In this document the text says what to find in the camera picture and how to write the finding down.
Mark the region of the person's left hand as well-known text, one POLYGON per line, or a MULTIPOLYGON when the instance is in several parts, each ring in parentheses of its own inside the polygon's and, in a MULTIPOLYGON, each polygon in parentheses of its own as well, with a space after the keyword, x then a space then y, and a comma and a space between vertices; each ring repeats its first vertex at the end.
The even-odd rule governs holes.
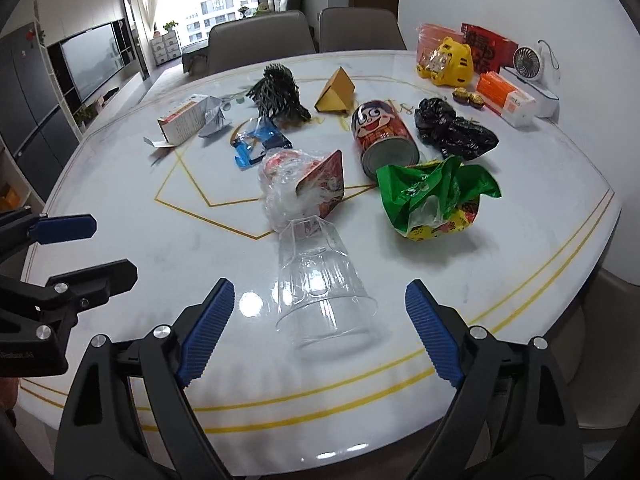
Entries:
POLYGON ((20 388, 20 380, 18 378, 0 378, 0 408, 3 411, 11 411, 14 408, 18 396, 18 388, 20 388))

